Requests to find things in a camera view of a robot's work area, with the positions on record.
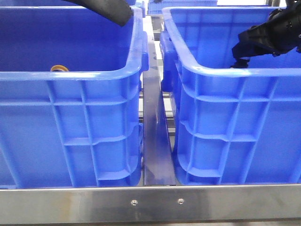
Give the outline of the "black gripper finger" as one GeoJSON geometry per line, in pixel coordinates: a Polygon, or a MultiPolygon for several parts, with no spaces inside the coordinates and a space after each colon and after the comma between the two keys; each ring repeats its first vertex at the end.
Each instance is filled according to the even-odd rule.
{"type": "Polygon", "coordinates": [[[85,7],[123,27],[133,16],[130,5],[125,0],[67,0],[85,7]]]}

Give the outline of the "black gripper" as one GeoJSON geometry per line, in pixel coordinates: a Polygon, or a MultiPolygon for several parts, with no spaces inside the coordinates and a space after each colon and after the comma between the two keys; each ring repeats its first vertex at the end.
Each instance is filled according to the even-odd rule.
{"type": "Polygon", "coordinates": [[[271,12],[267,22],[252,26],[238,35],[232,48],[234,58],[267,54],[279,56],[301,46],[301,8],[287,7],[271,12]]]}

